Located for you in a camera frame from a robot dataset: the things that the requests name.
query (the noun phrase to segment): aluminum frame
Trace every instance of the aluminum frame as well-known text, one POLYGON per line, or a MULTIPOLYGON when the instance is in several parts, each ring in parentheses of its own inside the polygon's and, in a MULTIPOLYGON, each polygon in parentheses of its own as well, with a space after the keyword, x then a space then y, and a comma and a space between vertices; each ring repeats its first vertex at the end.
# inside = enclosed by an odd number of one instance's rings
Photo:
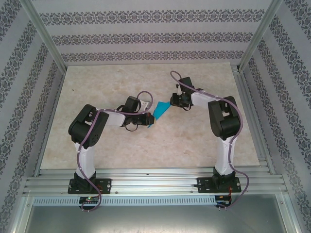
MULTIPOLYGON (((249 128, 254 138, 257 154, 259 154, 259 166, 237 166, 237 169, 245 172, 250 177, 250 185, 245 193, 275 195, 282 215, 286 231, 300 233, 301 229, 295 215, 291 200, 288 195, 282 175, 277 175, 271 162, 264 138, 260 130, 259 122, 250 94, 246 88, 242 75, 236 66, 232 66, 233 76, 237 84, 238 92, 244 107, 249 128)), ((37 169, 37 177, 29 177, 23 190, 20 206, 17 210, 15 221, 10 232, 23 233, 31 213, 33 202, 36 198, 65 198, 80 197, 81 195, 69 195, 67 193, 69 180, 75 170, 40 170, 37 169)), ((111 178, 111 194, 104 197, 125 197, 137 199, 137 197, 184 197, 198 198, 228 193, 199 194, 194 184, 198 177, 211 177, 211 167, 189 168, 146 168, 146 169, 98 169, 98 178, 111 178)), ((241 188, 245 188, 246 178, 237 174, 240 178, 241 188)))

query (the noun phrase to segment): metal sheet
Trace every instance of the metal sheet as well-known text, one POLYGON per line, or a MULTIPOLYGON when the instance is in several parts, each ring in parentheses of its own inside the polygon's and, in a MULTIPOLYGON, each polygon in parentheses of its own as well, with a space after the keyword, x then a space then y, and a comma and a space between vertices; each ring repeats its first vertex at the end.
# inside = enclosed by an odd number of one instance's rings
POLYGON ((234 208, 214 206, 34 206, 27 233, 284 233, 274 195, 248 195, 234 208))
MULTIPOLYGON (((33 206, 78 206, 80 197, 35 197, 33 206)), ((215 205, 215 196, 104 196, 103 206, 215 205)), ((85 206, 97 204, 86 203, 85 206)))

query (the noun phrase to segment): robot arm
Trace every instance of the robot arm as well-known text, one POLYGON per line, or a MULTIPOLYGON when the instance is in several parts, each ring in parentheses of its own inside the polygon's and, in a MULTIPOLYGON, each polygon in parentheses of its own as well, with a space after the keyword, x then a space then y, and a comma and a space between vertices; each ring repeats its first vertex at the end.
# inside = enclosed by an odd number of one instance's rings
MULTIPOLYGON (((125 105, 121 105, 118 109, 122 108, 122 112, 102 111, 99 113, 94 128, 91 131, 89 137, 83 144, 80 155, 79 163, 86 175, 86 177, 92 182, 96 183, 96 171, 94 166, 95 144, 99 141, 103 129, 105 126, 118 126, 126 127, 132 123, 134 125, 151 125, 154 123, 155 118, 150 113, 142 113, 137 115, 127 115, 126 113, 137 113, 138 110, 145 111, 149 106, 149 102, 143 102, 135 97, 129 97, 125 105)), ((78 152, 80 144, 87 135, 90 126, 98 112, 92 105, 85 105, 80 111, 76 119, 71 123, 69 127, 69 134, 71 140, 75 143, 76 151, 78 152)), ((76 169, 74 173, 74 179, 71 179, 68 193, 90 193, 93 187, 82 175, 80 168, 76 169)))
MULTIPOLYGON (((190 77, 179 80, 181 83, 194 88, 190 77)), ((236 135, 240 128, 240 120, 237 111, 223 100, 217 100, 199 92, 194 92, 184 86, 177 85, 178 93, 173 93, 171 105, 181 107, 188 111, 192 106, 200 106, 208 109, 211 129, 218 137, 217 162, 212 177, 216 191, 228 190, 229 185, 234 182, 235 171, 230 167, 228 161, 228 152, 231 139, 236 135)), ((225 97, 236 105, 232 96, 225 97)), ((234 156, 234 147, 236 139, 232 142, 231 162, 234 156)))

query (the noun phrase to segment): wire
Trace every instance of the wire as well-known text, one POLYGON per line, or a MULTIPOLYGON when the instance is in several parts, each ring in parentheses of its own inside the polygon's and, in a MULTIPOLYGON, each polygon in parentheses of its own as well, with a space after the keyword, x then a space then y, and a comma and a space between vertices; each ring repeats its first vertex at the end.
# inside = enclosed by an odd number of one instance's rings
POLYGON ((239 173, 239 174, 242 174, 243 176, 246 177, 247 182, 246 182, 246 186, 245 186, 244 190, 242 191, 242 193, 240 194, 240 196, 235 200, 234 203, 232 203, 230 206, 227 207, 227 208, 231 208, 232 206, 234 206, 234 205, 241 199, 241 197, 244 195, 244 193, 246 192, 246 190, 247 190, 247 188, 248 188, 248 186, 249 186, 249 177, 248 177, 248 175, 247 175, 245 172, 236 170, 236 169, 233 167, 232 163, 231 163, 232 143, 233 143, 234 139, 236 139, 236 138, 239 136, 239 134, 241 133, 242 128, 243 128, 243 118, 242 118, 241 112, 239 111, 238 107, 237 107, 233 102, 231 102, 231 101, 229 101, 229 100, 226 100, 226 99, 224 99, 224 98, 218 97, 218 96, 214 96, 214 95, 212 95, 212 94, 210 94, 210 93, 205 92, 204 90, 196 90, 196 89, 194 89, 194 88, 192 88, 192 87, 190 87, 190 86, 188 86, 188 85, 186 85, 186 84, 183 84, 182 82, 180 82, 179 80, 177 80, 177 78, 174 77, 173 73, 177 74, 179 77, 181 77, 181 75, 180 75, 177 71, 175 71, 175 70, 172 70, 172 71, 170 72, 171 77, 172 77, 179 85, 182 85, 182 86, 184 86, 184 87, 186 87, 186 88, 188 88, 188 89, 190 89, 190 90, 192 90, 192 91, 194 91, 194 92, 198 92, 198 93, 201 93, 201 94, 203 94, 203 95, 209 96, 209 97, 211 97, 211 98, 214 98, 214 99, 217 99, 217 100, 222 100, 222 101, 224 101, 224 102, 227 102, 228 104, 230 104, 230 105, 238 112, 239 120, 240 120, 240 124, 241 124, 241 125, 240 125, 240 128, 239 128, 238 132, 237 132, 237 133, 232 137, 232 139, 230 140, 230 143, 229 143, 229 151, 228 151, 228 162, 229 162, 229 165, 230 165, 230 167, 231 167, 232 170, 234 170, 235 172, 237 172, 237 173, 239 173))
POLYGON ((122 104, 122 105, 120 105, 118 108, 117 108, 117 111, 119 111, 121 108, 123 108, 124 107, 124 105, 122 104))
POLYGON ((136 131, 136 130, 138 129, 138 125, 136 125, 136 129, 134 129, 134 130, 129 130, 129 129, 127 128, 127 125, 125 126, 125 129, 126 129, 127 131, 129 131, 129 132, 134 132, 134 131, 136 131))
POLYGON ((229 195, 228 195, 228 197, 230 196, 230 200, 229 200, 229 202, 231 202, 232 201, 232 188, 231 188, 231 186, 229 187, 229 195))
POLYGON ((182 107, 185 111, 189 111, 191 109, 191 105, 189 104, 189 108, 186 109, 184 106, 182 107))
POLYGON ((94 128, 94 125, 95 125, 95 123, 96 123, 96 121, 97 121, 97 119, 98 119, 98 116, 99 116, 99 114, 100 114, 101 112, 103 112, 103 111, 105 111, 105 112, 116 112, 116 113, 121 113, 121 114, 124 114, 124 115, 131 115, 131 116, 140 115, 140 114, 142 114, 142 113, 147 112, 147 111, 151 108, 151 106, 152 106, 152 104, 153 104, 153 102, 154 102, 154 98, 153 98, 153 96, 151 95, 151 93, 148 92, 148 91, 141 91, 141 92, 139 92, 138 95, 137 95, 137 98, 138 98, 142 93, 147 93, 147 94, 149 94, 150 97, 151 97, 150 106, 149 106, 146 110, 144 110, 144 111, 142 111, 142 112, 140 112, 140 113, 124 113, 124 112, 120 112, 120 111, 113 110, 113 109, 100 109, 100 110, 97 111, 96 116, 95 116, 95 118, 94 118, 94 120, 93 120, 93 122, 92 122, 92 124, 91 124, 91 127, 89 128, 89 130, 88 130, 88 132, 87 132, 85 138, 84 138, 83 141, 80 143, 80 146, 79 146, 79 148, 78 148, 78 153, 77 153, 77 165, 78 165, 78 168, 79 168, 81 174, 83 175, 83 177, 86 179, 86 181, 89 182, 90 185, 93 186, 93 188, 95 188, 95 190, 97 191, 98 196, 99 196, 99 201, 98 201, 97 205, 94 206, 94 207, 93 207, 92 209, 90 209, 90 210, 86 210, 86 209, 83 208, 83 206, 84 206, 84 204, 85 204, 85 202, 83 202, 82 205, 81 205, 81 209, 82 209, 83 212, 91 212, 91 211, 96 210, 96 209, 100 206, 100 204, 102 203, 102 193, 101 193, 101 191, 98 189, 98 187, 96 187, 96 185, 93 184, 92 181, 90 181, 90 179, 86 176, 86 174, 85 174, 85 173, 83 172, 83 170, 82 170, 82 167, 81 167, 81 164, 80 164, 80 153, 81 153, 82 146, 83 146, 83 144, 86 142, 86 140, 88 139, 89 135, 91 134, 91 132, 92 132, 92 130, 93 130, 93 128, 94 128))

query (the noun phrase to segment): vented metal panel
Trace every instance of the vented metal panel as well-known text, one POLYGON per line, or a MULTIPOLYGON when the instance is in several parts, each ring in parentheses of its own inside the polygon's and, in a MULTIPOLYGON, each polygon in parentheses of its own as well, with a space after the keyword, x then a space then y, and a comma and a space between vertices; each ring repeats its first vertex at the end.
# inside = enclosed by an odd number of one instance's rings
MULTIPOLYGON (((76 206, 80 197, 36 197, 33 206, 76 206)), ((154 206, 154 205, 214 205, 215 196, 195 197, 102 197, 106 206, 154 206)))

